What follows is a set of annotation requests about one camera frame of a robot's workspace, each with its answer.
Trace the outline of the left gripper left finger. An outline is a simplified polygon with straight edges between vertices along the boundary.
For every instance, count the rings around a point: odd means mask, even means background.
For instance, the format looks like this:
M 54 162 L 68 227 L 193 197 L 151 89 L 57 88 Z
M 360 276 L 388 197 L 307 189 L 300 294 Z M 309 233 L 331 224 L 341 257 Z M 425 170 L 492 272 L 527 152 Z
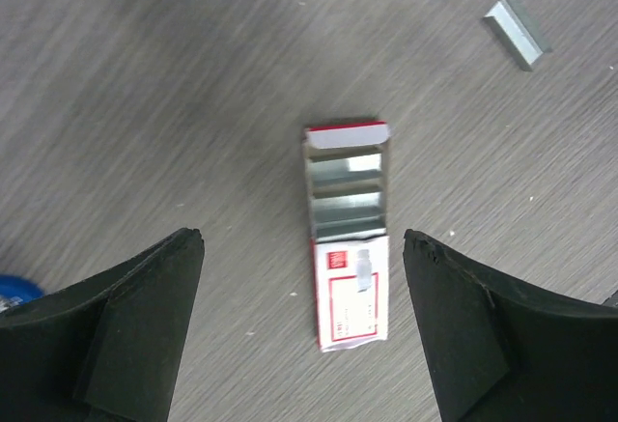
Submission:
M 4 421 L 165 421 L 205 247 L 181 228 L 1 314 Z

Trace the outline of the blue stapler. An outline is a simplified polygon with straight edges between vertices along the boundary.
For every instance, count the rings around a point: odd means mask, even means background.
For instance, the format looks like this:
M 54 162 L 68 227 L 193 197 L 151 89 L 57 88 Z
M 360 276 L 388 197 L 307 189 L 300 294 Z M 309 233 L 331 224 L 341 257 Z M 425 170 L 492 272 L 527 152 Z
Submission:
M 0 275 L 0 312 L 44 296 L 44 291 L 34 282 L 23 277 Z

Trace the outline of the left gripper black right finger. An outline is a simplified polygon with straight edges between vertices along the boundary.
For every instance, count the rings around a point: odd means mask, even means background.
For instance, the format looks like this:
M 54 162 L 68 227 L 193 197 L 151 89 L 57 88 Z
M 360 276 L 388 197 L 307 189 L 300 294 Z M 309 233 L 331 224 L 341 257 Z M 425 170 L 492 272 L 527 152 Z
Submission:
M 617 300 L 560 295 L 407 230 L 407 284 L 445 421 L 613 421 Z

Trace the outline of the grey staple strip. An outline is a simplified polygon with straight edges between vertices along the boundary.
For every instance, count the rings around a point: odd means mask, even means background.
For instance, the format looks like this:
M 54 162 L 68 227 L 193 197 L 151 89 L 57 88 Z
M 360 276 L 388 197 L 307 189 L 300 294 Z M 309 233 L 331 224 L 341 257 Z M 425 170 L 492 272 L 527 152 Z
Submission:
M 520 0 L 497 0 L 482 20 L 523 71 L 531 72 L 552 47 Z

